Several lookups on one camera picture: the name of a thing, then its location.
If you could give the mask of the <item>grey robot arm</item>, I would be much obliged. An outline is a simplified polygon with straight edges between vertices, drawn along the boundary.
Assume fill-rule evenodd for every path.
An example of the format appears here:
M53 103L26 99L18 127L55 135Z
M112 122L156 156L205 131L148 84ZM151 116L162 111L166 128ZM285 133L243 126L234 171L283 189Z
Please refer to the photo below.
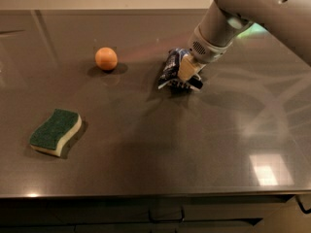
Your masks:
M311 64L311 0L213 0L189 38L190 54L181 61L179 80L186 83L218 60L255 23Z

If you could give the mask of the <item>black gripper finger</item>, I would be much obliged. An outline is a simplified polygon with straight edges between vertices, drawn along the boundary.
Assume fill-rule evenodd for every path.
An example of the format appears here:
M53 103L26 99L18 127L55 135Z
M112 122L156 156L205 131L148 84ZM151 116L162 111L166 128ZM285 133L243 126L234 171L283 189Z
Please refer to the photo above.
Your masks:
M188 80L188 85L192 90L200 90L203 86L203 82L195 77L192 77Z

